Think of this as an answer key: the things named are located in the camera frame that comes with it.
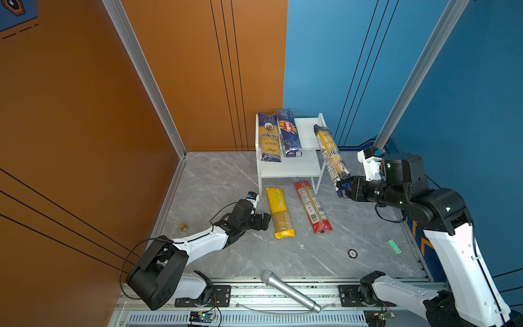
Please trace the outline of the blue yellow portrait spaghetti pack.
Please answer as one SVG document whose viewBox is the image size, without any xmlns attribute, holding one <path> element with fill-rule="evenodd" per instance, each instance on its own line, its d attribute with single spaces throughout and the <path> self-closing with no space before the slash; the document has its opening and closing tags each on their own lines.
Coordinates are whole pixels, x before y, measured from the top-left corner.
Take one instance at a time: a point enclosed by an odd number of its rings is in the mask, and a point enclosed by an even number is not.
<svg viewBox="0 0 523 327">
<path fill-rule="evenodd" d="M 349 198 L 351 189 L 351 174 L 340 156 L 332 134 L 327 127 L 314 125 L 314 133 L 324 157 L 329 175 L 335 186 L 335 191 L 340 198 Z"/>
</svg>

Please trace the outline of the blue yellow pasta bag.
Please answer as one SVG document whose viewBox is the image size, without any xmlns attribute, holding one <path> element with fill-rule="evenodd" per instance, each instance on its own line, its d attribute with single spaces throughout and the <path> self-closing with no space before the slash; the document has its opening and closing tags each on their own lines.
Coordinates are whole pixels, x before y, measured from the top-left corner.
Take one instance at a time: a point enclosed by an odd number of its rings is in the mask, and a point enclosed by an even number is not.
<svg viewBox="0 0 523 327">
<path fill-rule="evenodd" d="M 279 126 L 276 115 L 257 113 L 257 118 L 261 160 L 264 162 L 281 162 Z"/>
</svg>

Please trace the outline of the dark blue Barilla spaghetti pack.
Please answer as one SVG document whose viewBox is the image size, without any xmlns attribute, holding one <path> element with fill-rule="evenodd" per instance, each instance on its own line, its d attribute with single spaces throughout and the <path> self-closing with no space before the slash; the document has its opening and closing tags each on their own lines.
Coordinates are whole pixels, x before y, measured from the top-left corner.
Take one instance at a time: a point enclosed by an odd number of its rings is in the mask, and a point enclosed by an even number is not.
<svg viewBox="0 0 523 327">
<path fill-rule="evenodd" d="M 302 145 L 293 110 L 278 110 L 276 118 L 279 124 L 284 155 L 287 158 L 302 156 Z"/>
</svg>

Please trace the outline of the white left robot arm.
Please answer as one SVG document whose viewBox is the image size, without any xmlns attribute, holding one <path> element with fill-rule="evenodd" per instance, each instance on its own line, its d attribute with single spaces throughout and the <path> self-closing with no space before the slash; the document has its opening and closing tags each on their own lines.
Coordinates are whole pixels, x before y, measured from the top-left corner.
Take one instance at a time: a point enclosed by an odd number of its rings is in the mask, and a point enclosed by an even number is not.
<svg viewBox="0 0 523 327">
<path fill-rule="evenodd" d="M 213 282 L 201 271 L 186 272 L 192 262 L 221 251 L 237 242 L 249 230 L 267 230 L 272 218 L 257 212 L 257 194 L 233 203 L 208 229 L 185 238 L 160 236 L 147 239 L 149 246 L 125 278 L 134 291 L 130 299 L 143 301 L 158 310 L 171 298 L 189 299 L 208 305 L 213 298 Z"/>
</svg>

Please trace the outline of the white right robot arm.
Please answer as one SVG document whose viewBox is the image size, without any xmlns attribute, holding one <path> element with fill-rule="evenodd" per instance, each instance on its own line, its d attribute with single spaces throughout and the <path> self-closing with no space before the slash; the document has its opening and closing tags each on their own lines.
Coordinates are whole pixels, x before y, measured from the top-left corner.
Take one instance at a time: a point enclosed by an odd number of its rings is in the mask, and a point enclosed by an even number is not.
<svg viewBox="0 0 523 327">
<path fill-rule="evenodd" d="M 431 326 L 521 326 L 522 314 L 504 301 L 483 259 L 464 198 L 452 189 L 430 189 L 419 155 L 375 152 L 360 151 L 365 175 L 338 185 L 353 201 L 397 208 L 417 223 L 435 250 L 450 289 L 426 291 L 375 271 L 360 280 L 364 303 L 393 303 Z"/>
</svg>

